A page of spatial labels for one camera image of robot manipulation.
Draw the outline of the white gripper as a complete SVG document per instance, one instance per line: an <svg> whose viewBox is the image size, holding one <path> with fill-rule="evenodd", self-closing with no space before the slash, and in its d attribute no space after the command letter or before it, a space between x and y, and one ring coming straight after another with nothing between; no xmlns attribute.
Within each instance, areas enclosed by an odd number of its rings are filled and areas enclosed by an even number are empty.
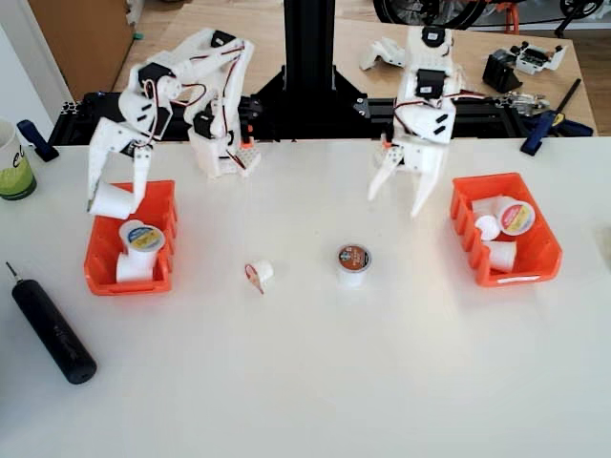
<svg viewBox="0 0 611 458"><path fill-rule="evenodd" d="M398 125L407 134L427 141L410 141L403 148L391 145L377 155L377 171L368 187L368 200L374 200L382 185L395 172L400 162L418 175L411 216L415 218L432 194L447 155L447 145L431 142L449 142L453 134L456 108L452 102L439 107L424 102L398 104L394 109Z"/></svg>
<svg viewBox="0 0 611 458"><path fill-rule="evenodd" d="M172 117L170 102L156 91L148 94L124 91L118 100L124 119L135 130L153 138L162 138ZM121 153L138 133L106 117L101 117L89 145L88 212L133 213L146 193L152 160L151 146L135 148L133 193L101 180L110 153Z"/></svg>

